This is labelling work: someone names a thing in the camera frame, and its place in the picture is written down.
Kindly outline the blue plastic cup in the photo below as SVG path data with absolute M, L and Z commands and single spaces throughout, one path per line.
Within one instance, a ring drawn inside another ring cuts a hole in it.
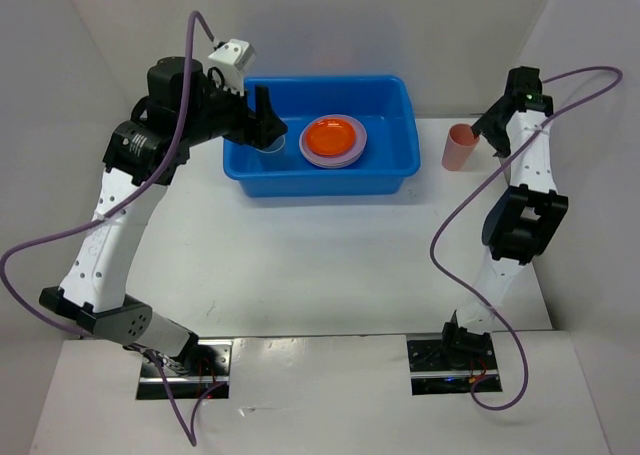
M 286 136 L 281 135 L 265 149 L 258 149 L 257 155 L 261 168 L 264 171 L 280 171 L 285 168 L 286 157 Z

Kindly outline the pink plastic cup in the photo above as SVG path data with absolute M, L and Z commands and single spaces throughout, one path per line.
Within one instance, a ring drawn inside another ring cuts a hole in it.
M 474 135 L 469 124 L 452 125 L 446 138 L 442 166 L 448 171 L 461 170 L 478 142 L 479 138 Z

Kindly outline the orange plastic plate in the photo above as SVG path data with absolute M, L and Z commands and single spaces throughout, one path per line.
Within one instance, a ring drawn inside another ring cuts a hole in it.
M 354 125 L 343 117 L 323 117 L 305 130 L 303 142 L 314 155 L 337 157 L 353 148 L 357 140 Z

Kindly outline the pink plastic plate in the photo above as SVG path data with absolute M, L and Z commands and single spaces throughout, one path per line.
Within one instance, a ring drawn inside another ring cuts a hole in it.
M 326 158 L 307 158 L 312 165 L 322 169 L 341 169 L 353 165 L 358 157 L 352 157 L 345 160 L 326 159 Z

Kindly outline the purple plastic plate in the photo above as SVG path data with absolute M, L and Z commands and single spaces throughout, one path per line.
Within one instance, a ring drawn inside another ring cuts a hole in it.
M 309 125 L 319 119 L 319 118 L 323 118 L 323 117 L 343 117 L 345 119 L 347 119 L 348 121 L 350 121 L 355 129 L 356 129 L 356 134 L 357 134 L 357 140 L 355 145 L 353 146 L 353 148 L 351 150 L 349 150 L 347 153 L 345 153 L 344 155 L 341 156 L 337 156 L 337 157 L 321 157 L 318 155 L 314 155 L 310 152 L 310 150 L 306 147 L 306 144 L 303 142 L 303 135 L 305 130 L 309 127 Z M 303 155 L 303 157 L 307 160 L 307 158 L 326 158 L 326 159 L 337 159 L 337 160 L 345 160 L 345 159 L 350 159 L 352 157 L 358 157 L 358 159 L 360 158 L 360 156 L 362 155 L 362 153 L 364 152 L 364 149 L 366 147 L 367 144 L 367 132 L 366 129 L 364 128 L 364 126 L 362 125 L 362 123 L 358 120 L 356 120 L 353 117 L 347 116 L 347 115 L 325 115 L 322 117 L 319 117 L 315 120 L 313 120 L 312 122 L 310 122 L 305 129 L 302 131 L 300 137 L 299 137 L 299 149 L 301 154 Z

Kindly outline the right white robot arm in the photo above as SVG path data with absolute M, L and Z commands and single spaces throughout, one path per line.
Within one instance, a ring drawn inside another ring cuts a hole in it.
M 550 127 L 553 100 L 544 94 L 539 69 L 509 71 L 503 95 L 472 125 L 449 130 L 442 157 L 445 169 L 463 167 L 481 139 L 495 149 L 508 171 L 508 185 L 483 224 L 485 248 L 471 298 L 445 324 L 438 355 L 455 370 L 471 368 L 486 355 L 488 331 L 523 268 L 547 248 L 569 201 L 559 194 L 551 172 Z

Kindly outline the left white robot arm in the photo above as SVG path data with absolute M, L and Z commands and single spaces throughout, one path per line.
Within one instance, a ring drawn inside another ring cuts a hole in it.
M 207 354 L 198 335 L 128 295 L 126 283 L 151 215 L 192 147 L 222 137 L 264 150 L 286 134 L 266 86 L 248 103 L 246 67 L 214 60 L 205 69 L 167 57 L 149 69 L 147 96 L 116 127 L 103 156 L 101 192 L 79 254 L 63 281 L 39 297 L 90 335 L 150 349 L 180 375 Z

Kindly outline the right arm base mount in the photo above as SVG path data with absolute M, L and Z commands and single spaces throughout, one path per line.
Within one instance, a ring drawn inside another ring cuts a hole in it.
M 479 393 L 502 391 L 492 344 L 482 355 L 455 360 L 445 356 L 440 339 L 408 338 L 406 345 L 413 396 L 469 393 L 477 381 Z

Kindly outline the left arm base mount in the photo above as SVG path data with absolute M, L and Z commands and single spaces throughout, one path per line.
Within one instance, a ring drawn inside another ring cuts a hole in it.
M 140 367 L 136 399 L 141 401 L 167 400 L 163 385 L 164 374 L 176 400 L 196 401 L 227 399 L 229 396 L 232 339 L 201 339 L 199 350 L 189 367 L 180 366 L 165 355 L 156 355 L 161 370 L 146 356 Z

